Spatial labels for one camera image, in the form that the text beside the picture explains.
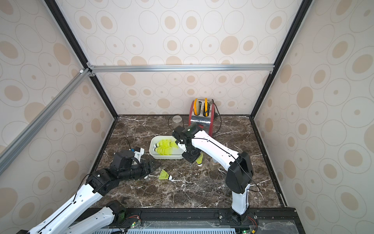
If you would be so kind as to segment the green shuttlecock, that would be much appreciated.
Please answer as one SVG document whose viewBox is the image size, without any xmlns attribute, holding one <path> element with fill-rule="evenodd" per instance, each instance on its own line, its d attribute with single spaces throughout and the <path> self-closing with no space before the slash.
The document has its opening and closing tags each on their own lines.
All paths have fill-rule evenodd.
<svg viewBox="0 0 374 234">
<path fill-rule="evenodd" d="M 158 179 L 159 180 L 172 180 L 172 176 L 163 169 L 161 170 Z"/>
<path fill-rule="evenodd" d="M 203 157 L 204 157 L 204 153 L 201 152 L 200 153 L 200 156 L 198 157 L 198 159 L 196 160 L 196 163 L 198 166 L 202 166 L 202 163 L 203 163 Z"/>
<path fill-rule="evenodd" d="M 170 155 L 173 154 L 173 148 L 172 147 L 167 147 L 167 148 L 156 147 L 156 148 L 154 148 L 154 151 L 160 156 L 170 156 Z"/>
<path fill-rule="evenodd" d="M 177 144 L 175 141 L 170 140 L 170 139 L 162 139 L 160 140 L 156 145 L 156 148 L 178 148 Z"/>
</svg>

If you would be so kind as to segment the white plastic storage box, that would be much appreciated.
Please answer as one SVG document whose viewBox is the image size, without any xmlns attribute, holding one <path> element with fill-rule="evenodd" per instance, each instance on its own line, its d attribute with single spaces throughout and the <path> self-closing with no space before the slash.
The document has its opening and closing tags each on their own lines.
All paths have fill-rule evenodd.
<svg viewBox="0 0 374 234">
<path fill-rule="evenodd" d="M 170 139 L 175 141 L 176 139 L 173 136 L 155 136 L 150 143 L 150 148 L 149 148 L 149 153 L 153 156 L 154 159 L 156 160 L 181 160 L 183 159 L 182 154 L 184 151 L 182 149 L 178 148 L 173 148 L 173 154 L 170 156 L 160 156 L 158 155 L 155 151 L 154 148 L 155 145 L 162 139 Z"/>
</svg>

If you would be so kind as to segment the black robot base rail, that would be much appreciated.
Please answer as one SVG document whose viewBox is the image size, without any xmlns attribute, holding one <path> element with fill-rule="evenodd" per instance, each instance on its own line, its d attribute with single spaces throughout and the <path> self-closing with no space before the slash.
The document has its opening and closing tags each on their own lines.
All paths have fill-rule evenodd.
<svg viewBox="0 0 374 234">
<path fill-rule="evenodd" d="M 129 208 L 118 224 L 107 228 L 138 229 L 233 228 L 237 234 L 304 234 L 294 208 L 250 208 L 241 221 L 233 220 L 230 208 Z"/>
</svg>

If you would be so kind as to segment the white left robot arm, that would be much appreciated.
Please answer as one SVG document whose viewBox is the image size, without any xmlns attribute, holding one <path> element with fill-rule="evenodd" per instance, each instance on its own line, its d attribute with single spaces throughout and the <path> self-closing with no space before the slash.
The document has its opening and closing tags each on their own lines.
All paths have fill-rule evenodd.
<svg viewBox="0 0 374 234">
<path fill-rule="evenodd" d="M 20 230 L 19 234 L 61 234 L 92 204 L 116 188 L 123 180 L 138 180 L 145 178 L 157 170 L 154 162 L 142 162 L 137 167 L 117 169 L 104 168 L 89 176 L 86 183 L 75 195 L 45 221 L 30 231 Z"/>
</svg>

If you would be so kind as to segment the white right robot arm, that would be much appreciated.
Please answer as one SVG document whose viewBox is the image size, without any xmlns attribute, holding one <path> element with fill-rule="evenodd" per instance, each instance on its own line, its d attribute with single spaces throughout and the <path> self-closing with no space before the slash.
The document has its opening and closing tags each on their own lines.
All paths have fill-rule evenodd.
<svg viewBox="0 0 374 234">
<path fill-rule="evenodd" d="M 195 124 L 188 128 L 176 127 L 172 136 L 188 162 L 194 163 L 204 152 L 227 171 L 225 182 L 232 192 L 233 217 L 243 219 L 249 209 L 248 192 L 253 177 L 250 156 L 227 148 Z"/>
</svg>

